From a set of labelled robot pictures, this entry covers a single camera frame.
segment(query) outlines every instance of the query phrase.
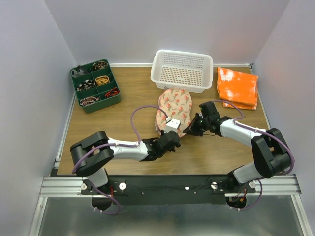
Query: gray wall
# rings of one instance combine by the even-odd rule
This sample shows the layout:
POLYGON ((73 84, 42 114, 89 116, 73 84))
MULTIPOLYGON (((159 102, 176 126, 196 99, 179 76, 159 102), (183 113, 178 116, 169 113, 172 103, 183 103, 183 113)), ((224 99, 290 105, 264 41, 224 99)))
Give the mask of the gray wall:
POLYGON ((0 1, 0 235, 29 233, 56 157, 76 63, 42 0, 0 1))
POLYGON ((159 49, 254 62, 289 0, 45 0, 79 63, 152 63, 159 49))
POLYGON ((315 2, 292 0, 260 52, 254 72, 272 126, 295 154, 302 201, 315 232, 315 2))

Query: pink fabric pouch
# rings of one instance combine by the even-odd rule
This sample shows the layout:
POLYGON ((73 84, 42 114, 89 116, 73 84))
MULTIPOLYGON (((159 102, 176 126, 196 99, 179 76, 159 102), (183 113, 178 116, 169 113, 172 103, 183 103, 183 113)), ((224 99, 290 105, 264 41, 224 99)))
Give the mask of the pink fabric pouch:
MULTIPOLYGON (((166 90, 158 99, 158 106, 163 109, 171 118, 181 121, 178 130, 179 137, 185 135, 183 130, 190 125, 190 110, 192 100, 189 92, 179 88, 170 88, 166 90)), ((165 115, 158 111, 156 116, 156 131, 161 134, 166 125, 165 115)))

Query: wooden table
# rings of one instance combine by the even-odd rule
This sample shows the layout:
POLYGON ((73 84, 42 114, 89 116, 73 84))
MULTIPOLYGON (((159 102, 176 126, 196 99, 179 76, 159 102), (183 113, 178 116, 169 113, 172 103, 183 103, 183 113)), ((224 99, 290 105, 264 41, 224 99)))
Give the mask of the wooden table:
MULTIPOLYGON (((230 69, 250 73, 247 67, 230 69)), ((113 68, 113 71, 121 88, 121 103, 91 114, 85 114, 78 103, 75 103, 58 169, 59 175, 71 174, 73 162, 69 148, 72 144, 99 130, 106 131, 106 134, 114 139, 136 141, 136 135, 129 122, 132 111, 144 105, 158 105, 158 98, 163 90, 157 88, 150 80, 150 67, 113 68)), ((210 89, 201 94, 191 93, 191 119, 196 112, 200 112, 199 104, 219 98, 216 68, 214 71, 213 85, 210 89)), ((216 103, 216 107, 221 116, 233 118, 239 116, 235 109, 223 108, 220 103, 216 103)), ((147 108, 136 113, 134 124, 142 139, 158 135, 154 126, 156 112, 154 108, 147 108)), ((246 118, 242 123, 268 128, 260 102, 256 111, 243 112, 246 118)), ((181 145, 176 152, 169 152, 152 162, 112 160, 106 164, 106 170, 112 175, 227 174, 253 161, 251 148, 230 138, 216 135, 203 137, 185 135, 181 138, 181 145)))

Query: wire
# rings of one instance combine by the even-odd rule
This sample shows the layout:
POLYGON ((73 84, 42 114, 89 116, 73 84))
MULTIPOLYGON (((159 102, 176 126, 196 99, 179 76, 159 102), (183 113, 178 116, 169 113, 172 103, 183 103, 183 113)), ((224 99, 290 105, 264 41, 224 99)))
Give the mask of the wire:
POLYGON ((254 206, 258 203, 258 201, 261 199, 261 195, 262 195, 262 183, 261 183, 261 181, 260 181, 259 179, 257 179, 257 181, 259 182, 259 185, 260 185, 260 193, 259 193, 258 198, 257 198, 256 201, 255 201, 253 204, 251 204, 250 206, 245 207, 245 208, 242 208, 242 209, 239 209, 239 210, 248 210, 248 209, 251 209, 251 208, 254 207, 254 206))
POLYGON ((109 98, 109 97, 114 97, 116 95, 119 94, 119 90, 117 87, 114 87, 112 90, 110 90, 108 93, 105 94, 105 97, 106 98, 109 98))
POLYGON ((119 213, 119 212, 121 211, 122 205, 120 205, 120 203, 119 203, 114 197, 112 197, 112 196, 110 196, 110 195, 107 195, 106 193, 100 191, 92 182, 91 182, 91 186, 93 187, 93 189, 94 189, 96 192, 98 192, 99 194, 102 194, 102 195, 104 195, 105 197, 111 199, 111 200, 112 200, 113 202, 115 202, 115 203, 117 204, 117 206, 118 206, 118 210, 115 211, 115 212, 105 212, 105 211, 99 210, 99 209, 97 209, 97 208, 94 208, 94 210, 96 210, 96 211, 98 211, 98 212, 100 212, 100 213, 102 213, 102 214, 106 214, 106 215, 116 215, 117 213, 119 213))
MULTIPOLYGON (((243 191, 243 189, 241 189, 241 191, 236 195, 236 196, 234 196, 234 198, 237 198, 237 199, 235 199, 235 200, 233 200, 233 201, 230 201, 230 203, 231 202, 235 202, 235 201, 237 201, 238 199, 240 199, 240 195, 241 195, 241 193, 242 193, 242 191, 243 191)), ((245 192, 245 195, 247 194, 247 189, 244 187, 244 192, 245 192)))
POLYGON ((246 188, 244 188, 244 191, 245 191, 245 194, 244 194, 244 196, 240 199, 241 202, 245 199, 245 197, 246 197, 246 195, 247 195, 247 189, 246 189, 246 188))
MULTIPOLYGON (((131 117, 130 117, 130 124, 131 124, 131 127, 132 127, 133 131, 134 131, 135 134, 137 135, 138 144, 129 145, 129 144, 120 144, 120 143, 114 144, 114 143, 112 143, 112 144, 101 144, 101 145, 98 145, 98 146, 94 147, 93 149, 91 149, 90 151, 88 151, 88 152, 74 165, 74 167, 73 167, 73 169, 72 169, 72 173, 75 174, 75 172, 78 170, 80 164, 81 164, 83 161, 85 161, 85 160, 86 160, 93 152, 95 152, 96 150, 99 150, 99 149, 104 148, 104 147, 109 147, 109 146, 121 146, 121 147, 131 147, 131 148, 134 148, 134 147, 139 146, 139 145, 140 145, 140 142, 141 142, 141 138, 140 138, 140 135, 139 135, 138 131, 137 131, 136 128, 134 127, 134 124, 133 124, 132 119, 133 119, 134 114, 135 114, 137 111, 139 111, 140 109, 143 109, 143 108, 148 108, 148 107, 156 108, 156 109, 162 111, 162 112, 165 114, 165 117, 166 117, 166 118, 168 117, 167 113, 166 113, 164 110, 162 110, 160 107, 158 107, 158 106, 147 105, 147 106, 142 106, 142 107, 137 108, 137 109, 134 110, 133 113, 131 114, 131 117)), ((101 212, 101 213, 103 213, 103 214, 108 214, 108 215, 117 214, 117 213, 120 211, 120 209, 121 209, 121 205, 119 204, 119 202, 118 202, 116 199, 114 199, 113 197, 111 197, 111 196, 107 195, 106 193, 103 193, 102 191, 100 191, 95 185, 93 185, 92 182, 91 182, 91 185, 92 185, 92 187, 95 189, 96 192, 98 192, 98 193, 100 193, 100 194, 106 196, 107 198, 111 199, 112 201, 114 201, 115 203, 117 203, 117 205, 118 205, 118 207, 119 207, 119 210, 116 211, 116 212, 114 212, 114 213, 107 213, 107 212, 104 212, 104 211, 101 212, 100 210, 98 210, 98 209, 96 209, 96 208, 95 208, 95 210, 97 210, 97 211, 99 211, 99 212, 101 212)))
POLYGON ((112 195, 112 197, 114 198, 114 188, 113 188, 112 185, 110 186, 110 190, 111 190, 111 195, 112 195))
POLYGON ((227 103, 227 104, 231 105, 232 107, 234 107, 241 114, 242 117, 233 119, 233 122, 234 122, 235 125, 237 125, 239 127, 242 127, 244 129, 250 130, 250 131, 254 131, 254 132, 257 132, 257 133, 260 133, 260 134, 267 135, 268 137, 270 137, 270 138, 274 139, 275 141, 277 141, 282 147, 284 147, 284 149, 287 151, 287 153, 288 153, 288 155, 289 155, 289 157, 291 159, 290 169, 287 172, 282 173, 282 175, 287 175, 293 170, 294 164, 295 164, 295 159, 294 159, 293 153, 291 152, 291 150, 289 149, 289 147, 286 144, 284 144, 280 139, 278 139, 277 137, 273 136, 272 134, 269 134, 269 133, 267 133, 265 131, 262 131, 262 130, 259 130, 257 128, 255 129, 255 128, 252 128, 250 126, 247 126, 247 125, 239 123, 237 120, 238 119, 243 119, 245 116, 244 116, 243 112, 239 108, 237 108, 233 103, 230 103, 228 101, 223 101, 223 100, 214 100, 213 102, 227 103))
POLYGON ((139 135, 138 131, 137 131, 136 128, 134 127, 134 124, 133 124, 132 119, 133 119, 134 114, 135 114, 137 111, 139 111, 140 109, 143 109, 143 108, 147 108, 147 107, 152 107, 152 108, 156 108, 156 109, 160 110, 161 112, 164 113, 165 118, 168 118, 167 113, 166 113, 164 110, 162 110, 160 107, 158 107, 158 106, 147 105, 147 106, 138 107, 136 110, 134 110, 133 113, 131 114, 131 117, 130 117, 130 124, 131 124, 131 127, 132 127, 134 133, 137 135, 137 138, 138 138, 138 145, 140 145, 141 138, 140 138, 140 135, 139 135))

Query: orange towel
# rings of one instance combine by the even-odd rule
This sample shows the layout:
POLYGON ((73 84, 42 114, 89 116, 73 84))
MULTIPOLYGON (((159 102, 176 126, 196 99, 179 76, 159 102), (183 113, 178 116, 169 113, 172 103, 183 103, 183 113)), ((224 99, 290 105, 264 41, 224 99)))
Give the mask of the orange towel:
POLYGON ((217 89, 219 98, 233 102, 238 108, 257 108, 258 76, 218 67, 217 89))

